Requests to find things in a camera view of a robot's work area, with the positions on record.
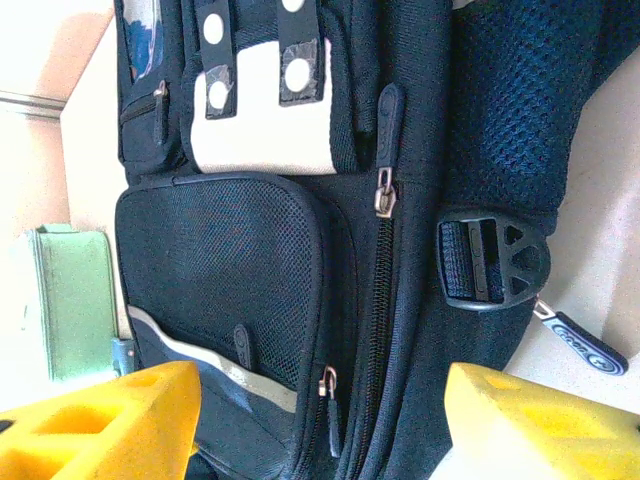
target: yellow object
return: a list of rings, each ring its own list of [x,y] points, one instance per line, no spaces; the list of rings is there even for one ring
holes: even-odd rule
[[[456,451],[487,478],[640,479],[638,415],[465,363],[445,408]]]
[[[192,362],[1,413],[0,480],[182,480],[199,414]]]

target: reflective stripe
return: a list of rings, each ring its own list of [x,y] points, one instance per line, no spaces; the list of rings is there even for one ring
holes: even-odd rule
[[[458,10],[459,8],[464,8],[473,1],[474,0],[453,0],[453,9]]]
[[[129,305],[127,311],[131,318],[144,323],[153,330],[158,336],[158,339],[166,345],[167,348],[181,355],[186,355],[187,357],[211,365],[248,392],[262,397],[265,400],[269,400],[286,412],[295,413],[296,402],[298,400],[298,394],[296,392],[283,387],[269,378],[245,370],[240,365],[227,360],[216,352],[168,337],[153,318],[151,318],[151,315],[140,308]]]

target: green case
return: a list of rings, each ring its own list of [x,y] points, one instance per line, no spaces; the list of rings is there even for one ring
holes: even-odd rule
[[[43,225],[28,231],[26,239],[38,291],[32,298],[38,304],[27,305],[25,325],[34,330],[29,337],[43,346],[49,379],[112,369],[116,314],[106,236]]]

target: metal zipper pull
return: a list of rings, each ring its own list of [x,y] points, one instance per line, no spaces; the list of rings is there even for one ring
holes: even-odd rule
[[[167,109],[169,106],[169,90],[164,80],[160,80],[158,88],[153,91],[153,97],[156,99],[153,140],[157,146],[161,146],[167,139],[168,132]]]
[[[393,169],[398,163],[400,131],[404,115],[404,94],[395,83],[382,90],[378,99],[378,146],[376,168],[378,186],[374,199],[376,216],[391,218],[398,200],[393,186]]]
[[[536,302],[533,313],[593,368],[608,375],[624,375],[628,370],[626,358],[591,335],[568,315],[553,311],[540,299]]]
[[[338,375],[333,367],[327,365],[324,367],[322,379],[318,382],[318,395],[326,397],[329,394],[328,401],[328,421],[329,421],[329,449],[333,458],[340,458],[342,453],[342,435],[340,426],[342,417],[340,414],[340,406],[335,398],[336,388],[338,386]]]

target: white wall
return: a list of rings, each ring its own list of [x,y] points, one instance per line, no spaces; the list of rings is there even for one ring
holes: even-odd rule
[[[23,231],[68,223],[69,202],[60,123],[0,112],[0,334],[21,313],[8,249]]]
[[[0,90],[68,98],[113,15],[113,0],[0,5]]]

